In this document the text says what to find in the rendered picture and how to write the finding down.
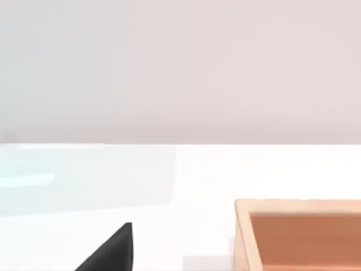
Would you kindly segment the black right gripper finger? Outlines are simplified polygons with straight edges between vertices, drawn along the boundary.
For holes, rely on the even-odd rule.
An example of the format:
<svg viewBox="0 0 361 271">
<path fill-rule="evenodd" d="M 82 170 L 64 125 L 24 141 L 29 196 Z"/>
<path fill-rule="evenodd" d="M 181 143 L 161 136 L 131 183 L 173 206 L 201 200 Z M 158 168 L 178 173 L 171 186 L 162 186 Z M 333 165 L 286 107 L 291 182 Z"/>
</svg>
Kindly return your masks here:
<svg viewBox="0 0 361 271">
<path fill-rule="evenodd" d="M 123 224 L 74 271 L 133 271 L 133 225 Z"/>
</svg>

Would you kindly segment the shallow salmon-coloured box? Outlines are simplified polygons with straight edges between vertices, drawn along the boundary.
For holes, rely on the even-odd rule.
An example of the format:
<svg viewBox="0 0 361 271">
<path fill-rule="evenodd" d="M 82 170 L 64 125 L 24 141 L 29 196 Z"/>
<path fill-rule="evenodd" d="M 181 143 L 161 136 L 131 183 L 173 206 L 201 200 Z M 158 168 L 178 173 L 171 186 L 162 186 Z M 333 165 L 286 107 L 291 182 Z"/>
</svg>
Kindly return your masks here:
<svg viewBox="0 0 361 271">
<path fill-rule="evenodd" d="M 361 271 L 361 199 L 237 199 L 234 271 Z"/>
</svg>

